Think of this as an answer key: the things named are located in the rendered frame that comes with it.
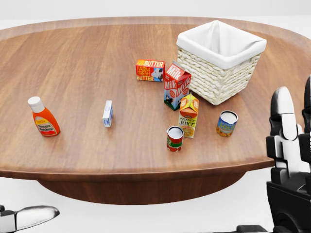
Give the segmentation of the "blue soup tin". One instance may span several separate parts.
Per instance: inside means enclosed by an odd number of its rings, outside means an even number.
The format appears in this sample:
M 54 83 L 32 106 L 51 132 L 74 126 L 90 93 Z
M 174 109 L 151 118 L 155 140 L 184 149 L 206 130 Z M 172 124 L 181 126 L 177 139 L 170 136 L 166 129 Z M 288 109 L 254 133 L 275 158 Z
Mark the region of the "blue soup tin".
M 238 121 L 238 115 L 235 112 L 222 111 L 216 127 L 216 132 L 220 136 L 229 137 L 232 135 L 235 125 Z

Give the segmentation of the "small white blue box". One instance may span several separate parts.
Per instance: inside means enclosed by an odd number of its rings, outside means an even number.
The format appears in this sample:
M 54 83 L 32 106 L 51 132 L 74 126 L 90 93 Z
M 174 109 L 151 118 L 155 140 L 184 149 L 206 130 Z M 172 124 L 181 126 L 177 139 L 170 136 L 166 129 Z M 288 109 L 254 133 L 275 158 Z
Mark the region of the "small white blue box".
M 104 113 L 102 117 L 105 127 L 111 127 L 112 116 L 113 116 L 112 100 L 107 100 L 105 103 Z

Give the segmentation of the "orange ketchup bottle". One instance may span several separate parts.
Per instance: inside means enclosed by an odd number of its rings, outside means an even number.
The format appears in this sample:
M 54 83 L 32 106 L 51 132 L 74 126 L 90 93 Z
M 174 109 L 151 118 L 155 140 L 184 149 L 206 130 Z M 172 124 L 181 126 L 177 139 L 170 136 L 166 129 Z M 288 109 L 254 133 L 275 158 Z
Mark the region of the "orange ketchup bottle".
M 32 109 L 35 124 L 43 136 L 56 136 L 60 133 L 60 127 L 55 117 L 44 106 L 40 97 L 29 98 L 28 104 Z

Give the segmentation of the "orange butter box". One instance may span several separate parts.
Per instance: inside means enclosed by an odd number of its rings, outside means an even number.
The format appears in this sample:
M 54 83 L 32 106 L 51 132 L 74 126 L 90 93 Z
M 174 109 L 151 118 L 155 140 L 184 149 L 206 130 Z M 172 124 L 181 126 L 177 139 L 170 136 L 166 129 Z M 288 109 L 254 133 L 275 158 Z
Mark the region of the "orange butter box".
M 162 82 L 165 74 L 165 61 L 138 59 L 136 76 L 138 80 Z

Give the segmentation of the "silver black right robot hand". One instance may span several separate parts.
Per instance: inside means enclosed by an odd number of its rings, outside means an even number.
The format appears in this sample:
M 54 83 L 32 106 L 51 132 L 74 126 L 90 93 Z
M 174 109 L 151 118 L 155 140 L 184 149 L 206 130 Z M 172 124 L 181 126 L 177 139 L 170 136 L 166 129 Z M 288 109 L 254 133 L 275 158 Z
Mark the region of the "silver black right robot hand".
M 296 123 L 288 88 L 278 88 L 271 99 L 271 132 L 266 137 L 267 155 L 275 161 L 267 182 L 272 233 L 311 233 L 310 81 L 302 116 L 304 128 Z

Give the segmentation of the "white woven basket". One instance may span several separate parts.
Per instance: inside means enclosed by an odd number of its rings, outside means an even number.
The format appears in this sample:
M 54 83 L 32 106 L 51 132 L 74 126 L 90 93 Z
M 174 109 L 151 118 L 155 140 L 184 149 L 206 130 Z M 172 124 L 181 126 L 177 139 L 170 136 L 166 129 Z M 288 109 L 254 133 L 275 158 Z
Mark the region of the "white woven basket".
M 180 33 L 176 44 L 190 89 L 219 105 L 246 88 L 267 41 L 215 20 Z

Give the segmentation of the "orange juice carton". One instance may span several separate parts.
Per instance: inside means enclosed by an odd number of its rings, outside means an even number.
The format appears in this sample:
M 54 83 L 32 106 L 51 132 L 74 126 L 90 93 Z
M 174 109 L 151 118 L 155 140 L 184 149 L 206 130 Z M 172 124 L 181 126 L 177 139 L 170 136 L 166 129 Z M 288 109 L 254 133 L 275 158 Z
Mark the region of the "orange juice carton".
M 178 126 L 183 129 L 184 137 L 193 138 L 198 117 L 199 100 L 192 94 L 182 98 Z

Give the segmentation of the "red milk carton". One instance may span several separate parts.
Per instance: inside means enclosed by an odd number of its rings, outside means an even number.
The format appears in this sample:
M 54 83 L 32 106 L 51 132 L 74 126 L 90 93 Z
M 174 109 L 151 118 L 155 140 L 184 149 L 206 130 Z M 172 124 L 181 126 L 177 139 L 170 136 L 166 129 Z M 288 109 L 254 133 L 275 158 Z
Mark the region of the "red milk carton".
M 174 111 L 179 109 L 181 99 L 189 94 L 190 81 L 191 74 L 173 61 L 164 78 L 164 103 Z

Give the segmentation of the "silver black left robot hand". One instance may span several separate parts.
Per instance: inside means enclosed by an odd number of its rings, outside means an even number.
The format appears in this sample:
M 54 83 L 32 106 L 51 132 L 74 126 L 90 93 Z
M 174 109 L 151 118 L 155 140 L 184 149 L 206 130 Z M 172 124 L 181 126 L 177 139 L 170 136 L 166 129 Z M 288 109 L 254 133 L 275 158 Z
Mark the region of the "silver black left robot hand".
M 44 222 L 47 222 L 60 214 L 59 210 L 52 206 L 31 206 L 19 211 L 6 210 L 0 205 L 0 233 L 14 233 Z

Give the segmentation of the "red tomato tin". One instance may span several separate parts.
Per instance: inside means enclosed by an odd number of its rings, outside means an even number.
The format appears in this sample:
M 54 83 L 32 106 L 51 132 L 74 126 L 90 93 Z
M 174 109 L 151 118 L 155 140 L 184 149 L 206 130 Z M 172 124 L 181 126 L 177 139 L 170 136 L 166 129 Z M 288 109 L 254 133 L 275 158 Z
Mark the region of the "red tomato tin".
M 178 126 L 167 129 L 167 148 L 172 152 L 178 152 L 182 148 L 184 131 Z

